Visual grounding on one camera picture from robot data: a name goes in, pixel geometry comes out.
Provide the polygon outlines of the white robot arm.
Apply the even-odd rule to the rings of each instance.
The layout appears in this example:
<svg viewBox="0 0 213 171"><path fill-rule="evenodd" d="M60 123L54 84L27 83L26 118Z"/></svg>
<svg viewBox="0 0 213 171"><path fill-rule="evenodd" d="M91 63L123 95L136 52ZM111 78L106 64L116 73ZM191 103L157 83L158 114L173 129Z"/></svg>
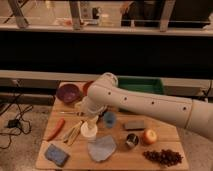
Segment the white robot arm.
<svg viewBox="0 0 213 171"><path fill-rule="evenodd" d="M213 103L121 89L118 78L106 72L89 86L81 111L94 117L107 106L142 114L213 141Z"/></svg>

